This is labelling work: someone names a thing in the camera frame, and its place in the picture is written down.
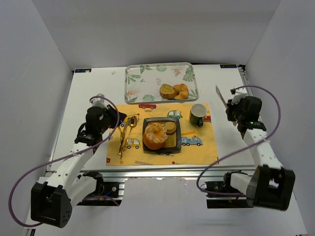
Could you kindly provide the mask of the metal serving tongs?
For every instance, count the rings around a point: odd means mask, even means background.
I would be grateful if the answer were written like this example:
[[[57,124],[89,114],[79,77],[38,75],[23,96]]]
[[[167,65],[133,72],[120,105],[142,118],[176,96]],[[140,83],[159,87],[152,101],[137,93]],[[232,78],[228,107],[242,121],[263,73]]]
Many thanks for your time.
[[[237,121],[236,121],[235,118],[233,118],[233,117],[231,116],[231,114],[229,113],[229,106],[228,106],[228,104],[226,103],[226,101],[224,100],[224,98],[223,98],[223,96],[222,96],[222,94],[221,94],[221,91],[220,91],[220,89],[218,88],[218,86],[216,86],[216,93],[217,93],[218,97],[220,98],[220,100],[222,101],[222,103],[223,103],[223,105],[224,105],[224,107],[225,107],[225,113],[226,113],[226,115],[227,115],[228,121],[232,122],[233,125],[236,126]]]

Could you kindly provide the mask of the large orange sugared bun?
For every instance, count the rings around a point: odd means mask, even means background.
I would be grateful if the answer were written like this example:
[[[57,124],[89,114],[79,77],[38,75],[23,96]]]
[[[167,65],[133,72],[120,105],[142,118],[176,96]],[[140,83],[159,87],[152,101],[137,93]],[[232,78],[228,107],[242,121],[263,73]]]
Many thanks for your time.
[[[168,139],[167,130],[157,122],[146,126],[143,134],[143,143],[150,150],[158,150]]]

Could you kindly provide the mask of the small round yellow cake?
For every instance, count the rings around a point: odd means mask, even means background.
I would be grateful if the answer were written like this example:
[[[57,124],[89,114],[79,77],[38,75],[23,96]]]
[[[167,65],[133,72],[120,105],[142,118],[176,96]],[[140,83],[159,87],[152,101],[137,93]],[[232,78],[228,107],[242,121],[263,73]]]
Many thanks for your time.
[[[167,134],[172,134],[176,131],[177,125],[173,121],[168,121],[164,124],[164,128],[166,129]]]

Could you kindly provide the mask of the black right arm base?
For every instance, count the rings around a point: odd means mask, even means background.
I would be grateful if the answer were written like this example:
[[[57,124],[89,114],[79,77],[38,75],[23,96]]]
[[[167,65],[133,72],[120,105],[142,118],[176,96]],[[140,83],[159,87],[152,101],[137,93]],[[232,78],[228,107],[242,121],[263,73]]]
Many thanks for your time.
[[[200,186],[206,193],[208,209],[251,208],[246,189],[251,177],[241,171],[229,171],[221,181],[206,181]]]

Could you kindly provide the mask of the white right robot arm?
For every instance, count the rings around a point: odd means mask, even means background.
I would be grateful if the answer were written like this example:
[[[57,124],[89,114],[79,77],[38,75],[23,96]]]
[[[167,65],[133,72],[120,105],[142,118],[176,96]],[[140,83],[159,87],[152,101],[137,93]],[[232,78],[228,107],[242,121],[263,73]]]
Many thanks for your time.
[[[250,148],[256,170],[252,177],[236,171],[224,175],[226,189],[238,190],[251,207],[287,210],[295,182],[292,170],[284,168],[267,142],[266,127],[259,121],[262,101],[254,96],[236,95],[229,99],[226,113],[237,125],[242,139]]]

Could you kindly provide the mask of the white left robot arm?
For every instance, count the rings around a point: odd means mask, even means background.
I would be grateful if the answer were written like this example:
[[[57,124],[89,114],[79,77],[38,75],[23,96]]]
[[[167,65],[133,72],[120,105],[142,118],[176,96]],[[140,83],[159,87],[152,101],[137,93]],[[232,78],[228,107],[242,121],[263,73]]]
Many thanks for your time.
[[[103,193],[102,174],[80,172],[95,154],[96,144],[103,141],[103,133],[119,126],[126,117],[110,105],[88,108],[86,121],[78,129],[70,157],[45,182],[36,183],[31,189],[33,221],[63,228],[78,203],[87,196]]]

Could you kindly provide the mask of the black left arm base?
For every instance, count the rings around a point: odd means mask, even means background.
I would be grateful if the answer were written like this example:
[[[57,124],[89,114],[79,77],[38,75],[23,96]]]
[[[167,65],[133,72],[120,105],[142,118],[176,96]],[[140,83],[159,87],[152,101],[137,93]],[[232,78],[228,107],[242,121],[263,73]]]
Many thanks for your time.
[[[86,172],[77,176],[78,180],[82,177],[92,177],[96,180],[96,189],[78,203],[78,206],[120,206],[123,197],[124,183],[105,181],[102,174],[95,171]]]

